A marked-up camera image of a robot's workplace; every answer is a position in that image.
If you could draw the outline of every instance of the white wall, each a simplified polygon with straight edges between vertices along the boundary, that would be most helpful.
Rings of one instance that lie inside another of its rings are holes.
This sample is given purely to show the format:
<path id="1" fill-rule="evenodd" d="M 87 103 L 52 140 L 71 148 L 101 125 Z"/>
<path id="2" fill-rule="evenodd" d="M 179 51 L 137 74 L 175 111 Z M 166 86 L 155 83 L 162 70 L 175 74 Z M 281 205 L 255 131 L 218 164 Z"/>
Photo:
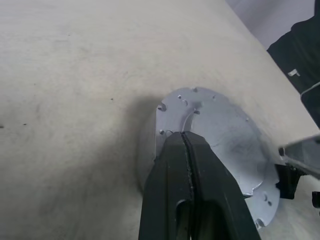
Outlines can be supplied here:
<path id="1" fill-rule="evenodd" d="M 292 25 L 314 15 L 315 0 L 226 0 L 267 49 Z"/>

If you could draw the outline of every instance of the silver metal disc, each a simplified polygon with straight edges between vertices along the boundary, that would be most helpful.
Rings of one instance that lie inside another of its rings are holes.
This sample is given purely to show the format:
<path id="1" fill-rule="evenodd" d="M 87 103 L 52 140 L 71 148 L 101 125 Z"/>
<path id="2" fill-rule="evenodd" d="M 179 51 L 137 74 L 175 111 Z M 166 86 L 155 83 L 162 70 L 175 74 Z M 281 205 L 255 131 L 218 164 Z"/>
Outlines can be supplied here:
<path id="1" fill-rule="evenodd" d="M 275 186 L 278 176 L 273 165 L 269 167 L 273 173 L 272 179 L 264 182 L 269 159 L 255 123 L 239 106 L 230 103 L 227 97 L 202 87 L 180 88 L 170 93 L 141 131 L 138 174 L 142 186 L 166 138 L 171 133 L 182 131 L 191 131 L 205 138 L 236 179 L 244 196 L 255 197 L 255 194 L 265 194 L 265 189 L 268 189 L 272 199 L 279 199 L 279 191 Z M 254 199 L 254 204 L 249 201 L 250 211 L 259 209 L 259 202 L 266 204 L 264 199 Z M 276 212 L 279 200 L 273 202 L 269 206 L 273 210 L 269 211 L 268 217 L 261 212 L 257 216 L 257 211 L 254 214 L 251 212 L 252 217 L 255 220 L 263 219 L 264 226 L 269 224 L 273 218 L 270 213 Z"/>

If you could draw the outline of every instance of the black object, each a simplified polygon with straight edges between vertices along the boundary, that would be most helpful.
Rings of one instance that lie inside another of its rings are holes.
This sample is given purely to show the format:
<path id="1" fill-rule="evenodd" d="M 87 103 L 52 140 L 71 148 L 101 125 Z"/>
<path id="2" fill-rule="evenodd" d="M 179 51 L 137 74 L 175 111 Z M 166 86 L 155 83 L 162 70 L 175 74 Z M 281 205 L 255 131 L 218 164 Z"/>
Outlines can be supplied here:
<path id="1" fill-rule="evenodd" d="M 306 174 L 300 169 L 289 165 L 275 164 L 275 169 L 279 176 L 279 182 L 276 187 L 280 190 L 280 198 L 294 199 L 299 179 Z"/>
<path id="2" fill-rule="evenodd" d="M 318 192 L 318 191 L 312 192 L 312 205 L 316 209 L 320 209 L 320 192 Z"/>
<path id="3" fill-rule="evenodd" d="M 175 132 L 144 186 L 139 240 L 259 240 L 242 192 L 206 140 Z"/>
<path id="4" fill-rule="evenodd" d="M 291 31 L 273 43 L 268 53 L 301 94 L 320 81 L 320 3 L 314 16 L 294 24 Z M 298 74 L 289 76 L 292 70 Z"/>

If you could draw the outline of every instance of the beige fabric surface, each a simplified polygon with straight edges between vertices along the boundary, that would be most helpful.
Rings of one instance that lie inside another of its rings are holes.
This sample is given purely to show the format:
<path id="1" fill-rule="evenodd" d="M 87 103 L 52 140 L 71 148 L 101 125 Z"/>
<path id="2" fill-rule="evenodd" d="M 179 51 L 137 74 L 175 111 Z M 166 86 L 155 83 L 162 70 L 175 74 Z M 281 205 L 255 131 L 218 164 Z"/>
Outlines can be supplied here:
<path id="1" fill-rule="evenodd" d="M 177 88 L 229 97 L 273 153 L 319 132 L 223 0 L 0 0 L 0 11 L 0 239 L 137 239 L 139 130 Z M 303 184 L 263 239 L 320 239 L 318 183 Z"/>

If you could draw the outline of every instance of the circular metal plate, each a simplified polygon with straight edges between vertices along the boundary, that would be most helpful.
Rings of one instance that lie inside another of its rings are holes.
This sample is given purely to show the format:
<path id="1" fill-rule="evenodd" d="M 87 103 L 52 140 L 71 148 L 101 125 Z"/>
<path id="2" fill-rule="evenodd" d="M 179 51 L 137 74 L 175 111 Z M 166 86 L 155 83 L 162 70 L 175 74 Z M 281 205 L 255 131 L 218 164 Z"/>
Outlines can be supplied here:
<path id="1" fill-rule="evenodd" d="M 277 210 L 279 191 L 275 187 L 278 176 L 273 165 L 268 170 L 272 177 L 264 181 L 269 159 L 260 141 L 260 131 L 239 106 L 206 88 L 180 88 L 170 93 L 150 117 L 139 143 L 141 185 L 144 185 L 166 138 L 173 132 L 182 131 L 191 131 L 205 138 L 236 179 L 243 195 L 254 198 L 254 201 L 247 201 L 247 205 L 254 220 L 259 222 L 258 226 L 266 226 Z M 258 197 L 265 194 L 273 199 L 273 203 L 269 209 L 258 211 L 260 206 L 268 204 L 263 197 Z"/>

